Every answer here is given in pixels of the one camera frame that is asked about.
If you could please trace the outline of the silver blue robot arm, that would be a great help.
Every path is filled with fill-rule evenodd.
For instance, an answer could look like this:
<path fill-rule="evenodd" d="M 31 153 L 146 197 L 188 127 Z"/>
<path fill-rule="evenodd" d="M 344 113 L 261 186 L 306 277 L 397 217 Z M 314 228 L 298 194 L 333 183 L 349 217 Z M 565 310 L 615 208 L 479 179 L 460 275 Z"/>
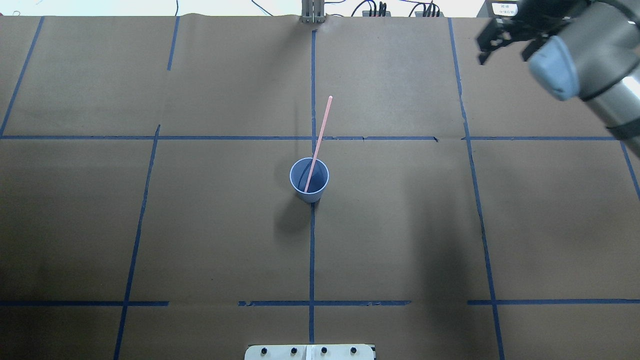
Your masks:
<path fill-rule="evenodd" d="M 636 155 L 639 9 L 637 0 L 597 0 L 528 60 L 532 77 L 553 98 L 579 98 Z"/>

